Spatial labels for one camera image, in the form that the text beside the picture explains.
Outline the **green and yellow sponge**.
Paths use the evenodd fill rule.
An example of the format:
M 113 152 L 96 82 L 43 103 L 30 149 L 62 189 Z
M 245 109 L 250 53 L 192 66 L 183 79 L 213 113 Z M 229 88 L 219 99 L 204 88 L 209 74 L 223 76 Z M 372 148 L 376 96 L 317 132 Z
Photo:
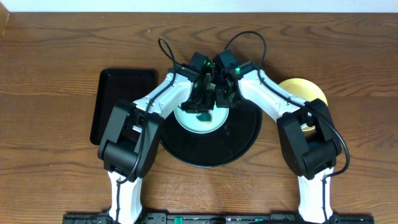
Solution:
M 212 120 L 213 120 L 213 116 L 212 116 L 212 113 L 210 111 L 206 112 L 206 113 L 200 113 L 199 115 L 196 115 L 196 118 L 200 122 L 208 123 L 208 124 L 212 123 Z

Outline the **pale green plate red streak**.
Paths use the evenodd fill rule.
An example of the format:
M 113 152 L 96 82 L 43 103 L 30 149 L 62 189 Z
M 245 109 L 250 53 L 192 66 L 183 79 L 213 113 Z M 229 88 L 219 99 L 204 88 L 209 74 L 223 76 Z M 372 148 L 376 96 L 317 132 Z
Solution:
M 212 123 L 202 123 L 197 120 L 196 115 L 211 112 Z M 215 84 L 209 87 L 197 87 L 193 84 L 188 100 L 184 101 L 174 109 L 174 116 L 178 124 L 187 131 L 206 134 L 216 131 L 227 120 L 229 108 L 218 108 L 215 104 Z

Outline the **yellow plate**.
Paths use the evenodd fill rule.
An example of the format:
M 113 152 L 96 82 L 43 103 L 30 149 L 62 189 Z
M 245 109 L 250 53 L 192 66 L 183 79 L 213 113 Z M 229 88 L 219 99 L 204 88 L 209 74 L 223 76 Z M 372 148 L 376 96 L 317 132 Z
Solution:
M 322 89 L 309 80 L 303 78 L 291 78 L 282 81 L 279 86 L 287 92 L 307 101 L 313 101 L 319 98 L 328 105 L 327 98 Z

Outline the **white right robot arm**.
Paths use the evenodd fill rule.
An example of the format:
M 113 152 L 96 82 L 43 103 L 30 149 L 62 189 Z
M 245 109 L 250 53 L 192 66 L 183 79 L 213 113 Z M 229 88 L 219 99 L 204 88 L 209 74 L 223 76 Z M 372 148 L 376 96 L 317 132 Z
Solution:
M 322 100 L 305 100 L 272 81 L 256 64 L 216 62 L 217 76 L 232 82 L 238 96 L 254 103 L 276 123 L 285 162 L 297 175 L 302 219 L 329 223 L 330 179 L 336 158 L 347 151 L 329 109 Z

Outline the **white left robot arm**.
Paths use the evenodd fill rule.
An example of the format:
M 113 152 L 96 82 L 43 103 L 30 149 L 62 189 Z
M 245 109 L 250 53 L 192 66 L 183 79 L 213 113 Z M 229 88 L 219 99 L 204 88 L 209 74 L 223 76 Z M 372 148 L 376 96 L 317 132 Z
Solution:
M 142 180 L 152 167 L 164 120 L 181 104 L 206 89 L 214 66 L 174 65 L 146 96 L 113 107 L 97 152 L 112 183 L 107 223 L 137 223 L 142 216 Z

